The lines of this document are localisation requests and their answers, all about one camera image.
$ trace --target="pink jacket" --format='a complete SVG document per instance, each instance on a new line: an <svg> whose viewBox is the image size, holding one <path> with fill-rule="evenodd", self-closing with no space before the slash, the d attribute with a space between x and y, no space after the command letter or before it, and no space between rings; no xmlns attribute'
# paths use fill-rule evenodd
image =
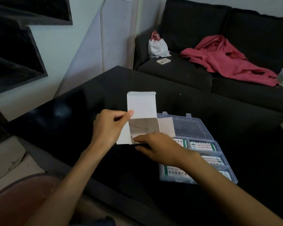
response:
<svg viewBox="0 0 283 226"><path fill-rule="evenodd" d="M195 47L181 52L190 62L204 66L208 72L218 72L226 78L245 82L277 86L277 75L265 68L250 63L224 36L207 36Z"/></svg>

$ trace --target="sofa cushion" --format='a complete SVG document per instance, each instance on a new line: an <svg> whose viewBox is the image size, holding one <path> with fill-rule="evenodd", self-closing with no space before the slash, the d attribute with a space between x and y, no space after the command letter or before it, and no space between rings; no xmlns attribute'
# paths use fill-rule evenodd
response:
<svg viewBox="0 0 283 226"><path fill-rule="evenodd" d="M220 34L231 7L187 0L167 0L161 20L161 37L169 50L194 48L204 37Z"/></svg>
<svg viewBox="0 0 283 226"><path fill-rule="evenodd" d="M216 77L213 79L211 92L283 113L283 87L270 87Z"/></svg>
<svg viewBox="0 0 283 226"><path fill-rule="evenodd" d="M283 17L232 9L222 34L253 64L276 73L283 68Z"/></svg>
<svg viewBox="0 0 283 226"><path fill-rule="evenodd" d="M139 68L140 72L181 83L204 91L211 91L212 75L198 64L193 64L182 58L179 53L171 52L170 63L157 63L160 58L152 58Z"/></svg>

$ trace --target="open cardboard box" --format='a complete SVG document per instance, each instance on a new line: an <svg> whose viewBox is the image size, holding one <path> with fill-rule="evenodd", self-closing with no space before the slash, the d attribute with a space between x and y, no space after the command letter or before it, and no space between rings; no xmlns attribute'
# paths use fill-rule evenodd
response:
<svg viewBox="0 0 283 226"><path fill-rule="evenodd" d="M131 119L124 125L117 144L137 144L133 138L153 132L162 132L175 137L172 117L157 118L156 92L128 92L127 107L134 110Z"/></svg>

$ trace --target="clear plastic organizer box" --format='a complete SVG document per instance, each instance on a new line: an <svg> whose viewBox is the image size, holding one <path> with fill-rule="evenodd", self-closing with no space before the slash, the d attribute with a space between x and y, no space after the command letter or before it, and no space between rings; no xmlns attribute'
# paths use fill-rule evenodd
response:
<svg viewBox="0 0 283 226"><path fill-rule="evenodd" d="M174 139L183 141L183 146L197 151L200 155L221 174L235 184L238 183L230 165L228 164L219 144L213 139L209 131L199 118L169 115L167 112L158 113L158 118L172 117L176 136ZM182 182L197 184L189 175L176 167L159 164L159 179L168 182Z"/></svg>

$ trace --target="sofa armrest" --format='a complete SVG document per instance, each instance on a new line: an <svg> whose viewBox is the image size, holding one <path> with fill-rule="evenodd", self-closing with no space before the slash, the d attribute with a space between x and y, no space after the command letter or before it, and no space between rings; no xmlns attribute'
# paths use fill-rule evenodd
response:
<svg viewBox="0 0 283 226"><path fill-rule="evenodd" d="M137 63L134 67L134 70L138 68L149 60L148 54L148 43L151 38L152 32L157 31L159 33L160 25L153 26L148 30L142 32L139 36L135 38L135 50L137 53Z"/></svg>

